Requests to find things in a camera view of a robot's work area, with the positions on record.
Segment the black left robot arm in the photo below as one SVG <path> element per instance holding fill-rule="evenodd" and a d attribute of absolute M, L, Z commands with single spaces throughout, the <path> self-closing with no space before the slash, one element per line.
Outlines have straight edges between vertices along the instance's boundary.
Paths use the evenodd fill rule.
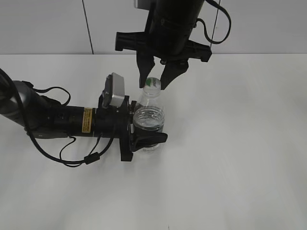
<path fill-rule="evenodd" d="M 39 152 L 39 139 L 92 137 L 119 140 L 122 161 L 131 161 L 134 152 L 164 143 L 167 134 L 133 124 L 135 101 L 125 95 L 124 78 L 107 76 L 97 108 L 70 106 L 46 97 L 27 81 L 12 80 L 0 73 L 0 113 L 21 125 Z"/>

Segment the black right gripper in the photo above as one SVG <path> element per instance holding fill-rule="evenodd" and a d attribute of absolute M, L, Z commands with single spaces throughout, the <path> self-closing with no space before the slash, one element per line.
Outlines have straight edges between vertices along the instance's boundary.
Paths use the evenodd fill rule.
<path fill-rule="evenodd" d="M 189 40 L 200 8 L 183 7 L 178 10 L 151 7 L 143 32 L 117 32 L 115 50 L 134 50 L 139 69 L 139 87 L 143 88 L 154 67 L 154 56 L 166 61 L 161 75 L 161 90 L 188 70 L 189 58 L 208 62 L 212 52 L 208 45 Z"/>

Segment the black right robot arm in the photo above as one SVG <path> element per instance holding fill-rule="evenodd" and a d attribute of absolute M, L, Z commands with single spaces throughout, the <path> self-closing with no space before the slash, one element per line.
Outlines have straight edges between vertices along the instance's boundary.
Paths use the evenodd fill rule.
<path fill-rule="evenodd" d="M 116 51 L 136 51 L 140 88 L 155 66 L 154 58 L 165 67 L 160 78 L 162 90 L 188 70 L 190 58 L 209 61 L 210 47 L 189 39 L 202 6 L 201 0 L 156 0 L 150 5 L 143 32 L 116 34 Z"/>

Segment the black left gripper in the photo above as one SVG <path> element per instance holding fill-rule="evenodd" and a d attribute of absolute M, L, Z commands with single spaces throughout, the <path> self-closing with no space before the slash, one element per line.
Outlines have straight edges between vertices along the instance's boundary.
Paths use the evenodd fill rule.
<path fill-rule="evenodd" d="M 98 152 L 102 156 L 107 152 L 114 139 L 119 139 L 120 159 L 131 161 L 133 153 L 143 148 L 150 148 L 167 141 L 167 134 L 144 131 L 135 132 L 130 143 L 130 104 L 129 97 L 125 96 L 120 107 L 109 105 L 102 107 L 103 96 L 99 97 L 98 108 L 94 116 L 94 137 L 109 138 L 106 147 Z"/>

